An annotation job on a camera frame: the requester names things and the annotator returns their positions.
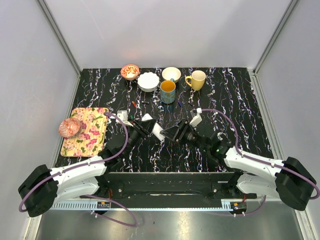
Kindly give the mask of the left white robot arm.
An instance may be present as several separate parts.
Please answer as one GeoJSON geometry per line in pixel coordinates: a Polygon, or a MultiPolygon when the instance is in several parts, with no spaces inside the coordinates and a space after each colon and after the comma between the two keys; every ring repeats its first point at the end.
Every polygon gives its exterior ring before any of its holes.
{"type": "Polygon", "coordinates": [[[64,200],[84,195],[106,196],[108,185],[99,177],[115,171],[138,140],[152,133],[155,123],[152,117],[122,122],[124,134],[113,135],[97,155],[64,167],[37,166],[18,187],[18,210],[34,218],[64,200]]]}

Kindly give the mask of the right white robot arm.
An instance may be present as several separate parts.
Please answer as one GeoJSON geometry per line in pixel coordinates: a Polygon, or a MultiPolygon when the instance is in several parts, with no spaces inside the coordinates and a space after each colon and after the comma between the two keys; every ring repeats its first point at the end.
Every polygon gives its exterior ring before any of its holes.
{"type": "Polygon", "coordinates": [[[243,194],[265,195],[279,198],[298,211],[304,211],[312,198],[317,182],[296,158],[272,159],[240,151],[220,140],[216,132],[197,132],[186,120],[161,130],[160,134],[173,142],[205,151],[211,161],[230,172],[240,171],[237,180],[227,186],[227,192],[233,198],[243,194]]]}

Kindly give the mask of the white remote control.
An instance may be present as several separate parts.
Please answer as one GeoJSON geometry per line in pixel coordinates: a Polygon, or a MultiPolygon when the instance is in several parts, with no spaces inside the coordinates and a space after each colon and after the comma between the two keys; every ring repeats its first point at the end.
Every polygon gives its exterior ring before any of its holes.
{"type": "Polygon", "coordinates": [[[163,130],[163,128],[157,123],[156,119],[152,118],[151,115],[149,113],[146,113],[143,117],[142,117],[142,121],[143,122],[150,122],[152,120],[155,120],[154,124],[153,124],[153,128],[152,128],[152,134],[161,142],[165,141],[165,136],[161,134],[161,131],[163,130]]]}

